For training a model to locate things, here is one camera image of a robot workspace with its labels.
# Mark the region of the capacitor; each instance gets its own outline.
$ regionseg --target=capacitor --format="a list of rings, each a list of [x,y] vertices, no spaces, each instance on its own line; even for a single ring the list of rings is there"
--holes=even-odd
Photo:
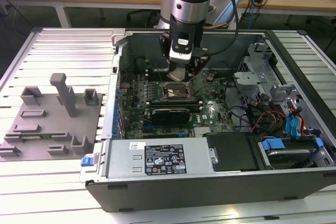
[[[206,80],[209,81],[209,82],[212,82],[214,80],[214,78],[212,76],[207,76]]]

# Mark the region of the electronic device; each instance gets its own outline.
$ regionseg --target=electronic device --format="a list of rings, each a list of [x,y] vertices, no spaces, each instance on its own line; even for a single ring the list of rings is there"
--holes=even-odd
[[[101,149],[81,171],[103,210],[299,199],[336,183],[335,116],[294,61],[312,47],[304,35],[244,31],[184,82],[169,78],[161,35],[112,35]],[[231,36],[207,31],[202,45]]]

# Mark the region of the blue latch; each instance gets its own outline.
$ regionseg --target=blue latch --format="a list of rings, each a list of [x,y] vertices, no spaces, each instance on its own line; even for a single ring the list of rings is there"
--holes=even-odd
[[[324,146],[322,139],[319,138],[319,137],[315,138],[315,142],[316,142],[317,146],[319,147],[319,149]]]
[[[93,166],[95,162],[94,157],[82,157],[80,165],[82,167]]]
[[[264,150],[285,149],[285,145],[280,138],[268,138],[261,143]]]

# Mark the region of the slotted metal platform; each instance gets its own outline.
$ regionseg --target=slotted metal platform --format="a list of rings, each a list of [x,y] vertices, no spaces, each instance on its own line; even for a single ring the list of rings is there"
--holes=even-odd
[[[336,68],[328,56],[307,35],[300,35],[297,31],[276,31],[275,34],[336,115]],[[292,84],[281,63],[278,63],[277,67],[285,81]]]
[[[64,72],[67,84],[75,92],[95,88],[105,94],[105,103],[112,65],[111,35],[112,29],[44,29],[32,33],[0,81],[0,142],[22,104],[19,96],[25,85],[38,85],[42,93],[56,93],[48,82],[53,72]],[[285,42],[289,50],[307,50],[307,54],[292,54],[297,62],[310,66],[303,68],[307,77],[334,77],[334,70],[322,64],[328,61],[318,54],[319,49],[303,43],[310,41],[309,37],[283,31],[277,35],[280,39],[289,38]],[[302,55],[309,55],[319,63],[306,63]],[[331,91],[330,85],[322,89],[319,85],[322,82],[317,79],[312,79],[312,83],[319,86],[324,99],[335,98],[336,88]],[[104,113],[103,104],[94,152],[101,147]],[[334,223],[336,220],[336,186],[302,200],[109,214],[86,191],[79,179],[80,169],[78,159],[0,163],[0,223],[261,223],[265,216],[280,218],[267,220],[268,224]]]

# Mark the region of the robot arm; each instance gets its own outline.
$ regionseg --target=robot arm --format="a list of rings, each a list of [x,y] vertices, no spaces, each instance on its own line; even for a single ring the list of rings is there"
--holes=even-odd
[[[172,0],[169,59],[188,64],[193,48],[199,47],[210,0]]]
[[[170,31],[161,36],[161,49],[170,64],[169,77],[175,81],[188,81],[210,60],[200,48],[210,2],[167,0],[167,4],[162,5],[162,18],[164,16],[166,22],[169,19]],[[168,3],[171,3],[171,9],[167,8]]]

